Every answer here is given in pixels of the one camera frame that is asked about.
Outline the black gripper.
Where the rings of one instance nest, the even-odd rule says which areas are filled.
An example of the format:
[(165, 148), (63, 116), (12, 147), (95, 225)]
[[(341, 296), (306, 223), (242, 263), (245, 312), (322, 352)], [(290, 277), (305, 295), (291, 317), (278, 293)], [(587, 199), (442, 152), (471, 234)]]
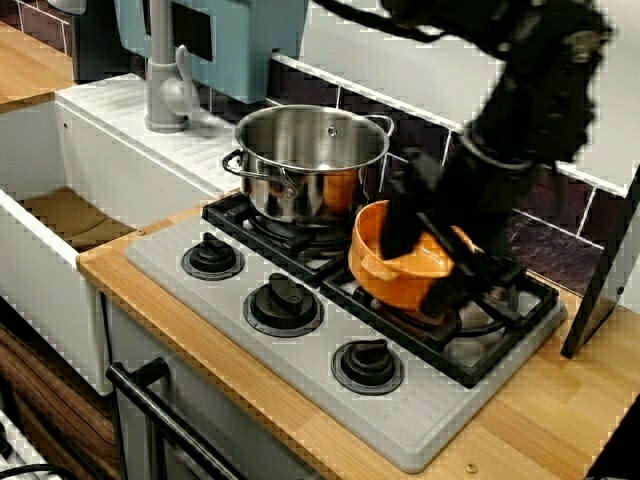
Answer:
[[(439, 316), (457, 311), (495, 287), (513, 284), (525, 267), (507, 258), (513, 253), (506, 227), (531, 189), (538, 166), (487, 156), (466, 137), (452, 140), (444, 165), (417, 148), (403, 155), (406, 163), (385, 175), (382, 257), (409, 254), (425, 230), (453, 262), (449, 274), (431, 284), (421, 312)], [(421, 214), (419, 219), (418, 213), (428, 206), (448, 225), (434, 215)], [(461, 228), (486, 253), (473, 251), (449, 225)]]

